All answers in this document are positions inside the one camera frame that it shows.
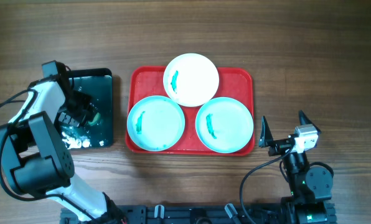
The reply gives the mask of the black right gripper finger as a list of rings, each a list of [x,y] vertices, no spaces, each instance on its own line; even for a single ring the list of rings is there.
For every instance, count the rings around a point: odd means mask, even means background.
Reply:
[[[259,147],[268,147],[271,146],[273,142],[273,136],[270,131],[270,127],[265,116],[261,118],[261,134],[259,140]]]
[[[321,133],[321,130],[306,116],[303,110],[299,110],[298,116],[299,116],[299,122],[301,125],[311,124],[315,127],[318,133]]]

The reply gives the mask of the green scouring sponge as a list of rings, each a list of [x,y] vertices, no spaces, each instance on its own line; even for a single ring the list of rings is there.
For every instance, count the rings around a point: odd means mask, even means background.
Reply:
[[[100,113],[97,113],[97,114],[93,117],[92,120],[88,121],[88,125],[89,125],[89,126],[94,126],[94,125],[96,125],[96,124],[99,122],[100,118],[101,118],[101,114],[100,114]]]

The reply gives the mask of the light blue plate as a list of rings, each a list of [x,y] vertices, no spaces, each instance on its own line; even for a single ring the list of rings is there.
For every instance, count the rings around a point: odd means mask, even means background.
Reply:
[[[174,146],[185,130],[181,107],[165,96],[149,96],[130,110],[126,127],[130,139],[146,151],[160,152]]]
[[[250,142],[254,132],[253,116],[238,100],[214,98],[197,112],[195,131],[202,144],[210,150],[231,154]]]

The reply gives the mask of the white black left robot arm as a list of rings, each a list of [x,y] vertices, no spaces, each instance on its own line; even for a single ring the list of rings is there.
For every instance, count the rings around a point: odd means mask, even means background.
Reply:
[[[0,126],[0,184],[10,197],[32,202],[53,200],[84,223],[126,223],[126,215],[106,193],[90,187],[76,173],[62,141],[59,115],[76,117],[82,126],[96,117],[89,96],[75,91],[68,78],[32,82],[20,111]]]

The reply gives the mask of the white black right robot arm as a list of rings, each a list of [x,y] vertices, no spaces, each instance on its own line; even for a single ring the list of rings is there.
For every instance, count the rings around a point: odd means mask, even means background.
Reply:
[[[321,130],[299,111],[300,125],[285,139],[273,139],[265,117],[261,119],[260,147],[267,147],[269,156],[283,167],[291,195],[281,199],[284,223],[329,223],[325,203],[332,198],[334,171],[323,162],[309,162],[306,152],[317,147]]]

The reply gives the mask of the black water tray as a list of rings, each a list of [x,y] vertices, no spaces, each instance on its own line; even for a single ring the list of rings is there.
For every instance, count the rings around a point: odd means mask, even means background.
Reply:
[[[108,147],[113,144],[113,77],[107,68],[72,70],[70,83],[74,89],[92,97],[91,104],[101,118],[94,126],[88,123],[74,127],[61,124],[62,141],[67,149]]]

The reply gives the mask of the red plastic tray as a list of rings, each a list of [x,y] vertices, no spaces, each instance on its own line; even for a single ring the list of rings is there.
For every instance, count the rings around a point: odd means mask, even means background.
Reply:
[[[153,95],[166,96],[163,86],[163,75],[165,66],[141,66],[137,68],[130,81],[128,111],[145,97]],[[251,75],[242,68],[219,67],[219,86],[216,97],[229,97],[238,100],[248,108],[254,115],[253,79]],[[197,136],[195,131],[195,118],[199,107],[182,107],[185,116],[185,129],[180,140],[158,154],[169,155],[196,155],[196,156],[223,156],[207,148]]]

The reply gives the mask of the white round plate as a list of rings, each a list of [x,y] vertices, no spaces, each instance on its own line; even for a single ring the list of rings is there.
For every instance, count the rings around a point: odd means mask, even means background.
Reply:
[[[207,57],[195,53],[172,59],[162,80],[168,97],[186,107],[205,104],[214,97],[219,86],[217,67]]]

